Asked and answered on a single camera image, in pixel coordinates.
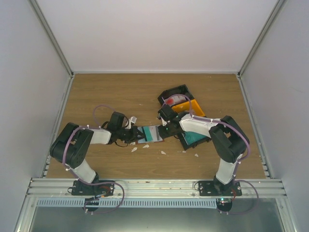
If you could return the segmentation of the teal credit card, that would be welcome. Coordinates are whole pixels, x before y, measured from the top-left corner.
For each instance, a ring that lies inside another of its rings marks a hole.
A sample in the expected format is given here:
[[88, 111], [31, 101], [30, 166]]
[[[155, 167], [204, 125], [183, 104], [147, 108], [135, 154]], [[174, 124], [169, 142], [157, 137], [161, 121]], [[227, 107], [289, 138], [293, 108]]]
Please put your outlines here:
[[162, 138], [159, 134], [158, 125], [156, 126], [143, 126], [141, 128], [146, 136], [146, 142], [160, 142]]

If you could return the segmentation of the brown leather card holder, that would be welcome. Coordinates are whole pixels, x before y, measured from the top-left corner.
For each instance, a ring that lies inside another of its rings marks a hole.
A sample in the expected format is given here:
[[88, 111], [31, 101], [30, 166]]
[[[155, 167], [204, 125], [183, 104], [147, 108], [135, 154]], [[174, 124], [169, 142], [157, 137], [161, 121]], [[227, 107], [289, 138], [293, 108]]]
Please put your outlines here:
[[136, 143], [145, 144], [163, 142], [164, 139], [160, 136], [158, 127], [158, 125], [138, 127], [138, 130], [144, 133], [145, 137], [138, 140]]

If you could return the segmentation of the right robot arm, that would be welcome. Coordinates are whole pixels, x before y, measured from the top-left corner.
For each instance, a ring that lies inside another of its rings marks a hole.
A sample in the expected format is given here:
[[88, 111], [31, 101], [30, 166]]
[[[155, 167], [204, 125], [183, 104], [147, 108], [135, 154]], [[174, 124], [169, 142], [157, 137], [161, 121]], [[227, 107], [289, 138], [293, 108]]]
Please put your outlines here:
[[220, 157], [218, 171], [214, 178], [214, 191], [224, 196], [231, 190], [231, 182], [236, 178], [239, 163], [250, 155], [250, 140], [236, 121], [230, 117], [207, 118], [189, 112], [175, 112], [170, 106], [164, 105], [158, 111], [162, 125], [158, 131], [165, 139], [185, 132], [204, 135], [213, 142]]

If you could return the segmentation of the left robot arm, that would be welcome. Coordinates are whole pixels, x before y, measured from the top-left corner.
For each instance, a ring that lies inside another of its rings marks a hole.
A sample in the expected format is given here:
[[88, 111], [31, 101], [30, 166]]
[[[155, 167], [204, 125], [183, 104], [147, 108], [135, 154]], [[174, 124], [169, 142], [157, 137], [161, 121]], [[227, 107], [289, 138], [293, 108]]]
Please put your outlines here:
[[90, 145], [112, 145], [118, 140], [125, 144], [137, 142], [146, 137], [135, 126], [136, 118], [113, 112], [109, 121], [98, 128], [68, 123], [49, 149], [49, 155], [61, 163], [80, 182], [88, 195], [99, 191], [98, 174], [90, 167], [85, 157]]

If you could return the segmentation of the cards in black bin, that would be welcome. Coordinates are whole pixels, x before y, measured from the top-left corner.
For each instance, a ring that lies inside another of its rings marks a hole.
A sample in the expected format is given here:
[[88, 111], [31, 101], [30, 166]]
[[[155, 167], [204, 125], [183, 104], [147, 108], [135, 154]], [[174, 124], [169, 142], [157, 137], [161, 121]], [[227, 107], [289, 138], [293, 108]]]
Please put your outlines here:
[[169, 106], [174, 106], [183, 102], [186, 102], [187, 99], [184, 96], [173, 96], [165, 100], [165, 103]]

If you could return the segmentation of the teal item in bin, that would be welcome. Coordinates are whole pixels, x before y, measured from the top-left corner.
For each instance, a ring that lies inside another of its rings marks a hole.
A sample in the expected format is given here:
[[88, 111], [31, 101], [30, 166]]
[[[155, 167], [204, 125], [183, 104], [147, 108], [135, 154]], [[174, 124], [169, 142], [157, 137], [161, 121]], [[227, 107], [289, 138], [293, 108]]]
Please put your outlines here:
[[207, 141], [208, 137], [195, 132], [185, 132], [184, 140], [188, 145]]

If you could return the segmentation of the black bin with teal item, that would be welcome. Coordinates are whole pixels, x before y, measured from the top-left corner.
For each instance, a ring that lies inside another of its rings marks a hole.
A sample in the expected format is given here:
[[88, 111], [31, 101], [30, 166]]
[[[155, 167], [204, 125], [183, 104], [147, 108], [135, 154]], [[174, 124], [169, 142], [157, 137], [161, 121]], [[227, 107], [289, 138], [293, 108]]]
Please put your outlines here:
[[207, 143], [211, 141], [211, 138], [205, 135], [195, 133], [195, 132], [190, 132], [190, 131], [178, 133], [177, 138], [181, 142], [184, 150], [195, 148], [199, 144]]

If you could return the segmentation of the yellow storage bin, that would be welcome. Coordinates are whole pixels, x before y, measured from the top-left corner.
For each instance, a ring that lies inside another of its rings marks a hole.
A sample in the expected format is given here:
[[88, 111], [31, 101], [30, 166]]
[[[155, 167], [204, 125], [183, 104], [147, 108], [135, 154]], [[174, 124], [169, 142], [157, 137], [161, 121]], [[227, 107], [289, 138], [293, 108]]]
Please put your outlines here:
[[195, 99], [191, 100], [191, 105], [188, 101], [186, 101], [186, 102], [173, 106], [172, 109], [177, 113], [184, 112], [184, 111], [189, 112], [191, 110], [191, 113], [195, 116], [201, 116], [201, 117], [206, 116], [203, 110], [201, 109], [200, 105]]

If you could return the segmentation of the black storage bin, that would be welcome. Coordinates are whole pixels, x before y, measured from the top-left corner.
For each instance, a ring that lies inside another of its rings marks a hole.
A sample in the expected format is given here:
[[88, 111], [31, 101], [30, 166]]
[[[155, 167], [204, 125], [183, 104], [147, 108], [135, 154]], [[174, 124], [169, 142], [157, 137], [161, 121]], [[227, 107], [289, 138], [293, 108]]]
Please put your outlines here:
[[160, 103], [160, 105], [163, 105], [163, 103], [165, 103], [165, 100], [173, 97], [173, 96], [184, 96], [187, 101], [188, 99], [193, 100], [194, 96], [191, 94], [191, 92], [189, 91], [188, 87], [186, 85], [180, 85], [178, 87], [173, 87], [170, 88], [168, 90], [164, 90], [159, 96], [158, 96], [158, 101]]

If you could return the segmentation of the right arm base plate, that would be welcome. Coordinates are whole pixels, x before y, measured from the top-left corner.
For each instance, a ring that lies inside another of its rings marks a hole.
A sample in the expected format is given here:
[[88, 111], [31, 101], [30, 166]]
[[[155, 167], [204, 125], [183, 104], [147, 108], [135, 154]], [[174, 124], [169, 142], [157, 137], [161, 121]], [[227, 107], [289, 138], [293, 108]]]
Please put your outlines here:
[[200, 180], [197, 182], [197, 185], [194, 186], [195, 189], [199, 191], [200, 196], [224, 196], [224, 197], [233, 197], [233, 196], [241, 196], [242, 190], [240, 187], [240, 183], [233, 184], [232, 182], [227, 185], [215, 186], [215, 182], [213, 180]]

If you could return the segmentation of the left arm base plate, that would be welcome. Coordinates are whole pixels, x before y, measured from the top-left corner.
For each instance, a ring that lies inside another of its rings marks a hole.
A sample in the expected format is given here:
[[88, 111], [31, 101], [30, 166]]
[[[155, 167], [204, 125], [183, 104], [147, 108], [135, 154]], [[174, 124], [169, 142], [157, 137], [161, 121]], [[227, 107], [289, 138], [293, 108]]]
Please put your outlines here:
[[79, 180], [73, 182], [67, 192], [73, 196], [112, 196], [114, 181], [98, 181], [99, 185], [85, 184]]

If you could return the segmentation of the aluminium front rail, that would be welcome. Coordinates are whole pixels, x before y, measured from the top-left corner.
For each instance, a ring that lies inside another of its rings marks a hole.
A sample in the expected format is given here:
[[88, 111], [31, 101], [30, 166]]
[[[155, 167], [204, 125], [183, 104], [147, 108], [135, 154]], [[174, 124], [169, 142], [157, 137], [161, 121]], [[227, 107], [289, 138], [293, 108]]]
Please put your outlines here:
[[[30, 181], [28, 197], [71, 197], [68, 188], [74, 179], [34, 178]], [[198, 191], [199, 184], [194, 179], [116, 179], [120, 184], [115, 187], [113, 198], [220, 198], [211, 195], [211, 190]], [[287, 198], [283, 183], [279, 179], [249, 179], [240, 182], [242, 195], [238, 198]]]

